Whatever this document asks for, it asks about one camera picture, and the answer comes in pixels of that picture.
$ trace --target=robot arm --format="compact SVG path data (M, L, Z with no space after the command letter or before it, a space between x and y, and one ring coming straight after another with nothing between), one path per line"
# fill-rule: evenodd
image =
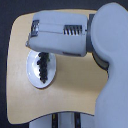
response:
M27 46L38 52L85 56L86 34L85 15L42 11L33 17Z
M87 17L43 11L34 15L27 46L38 52L85 56ZM128 13L116 3L101 7L91 24L91 41L109 63L109 79L96 101L95 128L128 127Z

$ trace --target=wooden surface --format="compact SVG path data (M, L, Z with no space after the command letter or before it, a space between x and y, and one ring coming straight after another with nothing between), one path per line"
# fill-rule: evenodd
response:
M81 14L95 11L66 10ZM33 14L20 16L13 24L7 64L7 116L12 124L29 122L40 116L78 111L94 114L96 98L107 81L91 54L84 58L56 55L57 72L46 89L31 85L26 74L26 59L30 49L25 47Z

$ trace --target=curved white cover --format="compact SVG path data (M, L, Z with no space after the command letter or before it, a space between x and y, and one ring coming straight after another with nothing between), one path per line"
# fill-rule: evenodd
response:
M97 54L109 62L109 79L95 108L95 128L128 128L128 13L111 3L101 7L91 26Z

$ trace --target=white surface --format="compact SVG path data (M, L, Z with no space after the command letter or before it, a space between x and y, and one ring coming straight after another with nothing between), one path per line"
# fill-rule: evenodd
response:
M52 128L52 115L40 117L29 123L29 128Z
M96 53L109 62L109 79L96 101L95 128L128 128L128 12L111 3L91 26Z
M29 52L26 62L26 71L27 71L28 79L33 86L37 88L44 88L47 87L52 82L55 76L56 57L52 53L49 54L50 62L48 62L47 65L48 80L46 81L46 83L43 83L42 81L40 81L39 65L37 65L37 61L40 59L40 57L38 57L38 54L39 52L35 52L33 50Z
M75 128L74 113L59 113L58 128Z

